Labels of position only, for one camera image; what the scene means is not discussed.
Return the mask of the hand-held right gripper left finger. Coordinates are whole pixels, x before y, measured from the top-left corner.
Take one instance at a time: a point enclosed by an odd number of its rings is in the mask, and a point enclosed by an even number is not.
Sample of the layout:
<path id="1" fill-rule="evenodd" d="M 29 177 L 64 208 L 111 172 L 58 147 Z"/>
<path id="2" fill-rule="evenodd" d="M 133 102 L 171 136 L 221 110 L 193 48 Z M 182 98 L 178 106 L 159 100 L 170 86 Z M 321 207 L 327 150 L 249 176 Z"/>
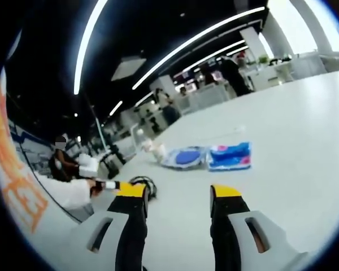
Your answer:
<path id="1" fill-rule="evenodd" d="M 101 213 L 86 248 L 97 253 L 100 270 L 146 270 L 142 263 L 149 188 L 144 183 L 120 182 L 120 190 Z"/>

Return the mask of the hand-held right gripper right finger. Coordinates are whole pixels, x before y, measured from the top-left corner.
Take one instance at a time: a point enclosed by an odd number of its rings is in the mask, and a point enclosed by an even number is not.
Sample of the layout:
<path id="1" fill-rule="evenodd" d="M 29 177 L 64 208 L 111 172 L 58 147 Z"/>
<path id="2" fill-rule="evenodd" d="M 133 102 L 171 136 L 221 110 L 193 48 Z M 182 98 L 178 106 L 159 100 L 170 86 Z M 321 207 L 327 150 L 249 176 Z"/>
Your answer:
<path id="1" fill-rule="evenodd" d="M 216 270 L 302 270 L 307 252 L 297 251 L 285 231 L 259 211 L 251 211 L 241 193 L 211 185 L 210 235 Z"/>

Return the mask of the person's left hand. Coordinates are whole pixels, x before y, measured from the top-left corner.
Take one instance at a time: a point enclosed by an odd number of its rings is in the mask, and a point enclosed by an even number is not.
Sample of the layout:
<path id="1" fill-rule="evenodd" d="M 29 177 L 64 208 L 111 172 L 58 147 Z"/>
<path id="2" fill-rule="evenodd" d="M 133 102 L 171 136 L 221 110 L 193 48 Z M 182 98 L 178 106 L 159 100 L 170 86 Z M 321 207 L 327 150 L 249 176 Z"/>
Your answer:
<path id="1" fill-rule="evenodd" d="M 90 197 L 98 196 L 103 189 L 105 188 L 105 183 L 101 181 L 95 180 L 87 180 L 89 187 L 90 187 Z"/>

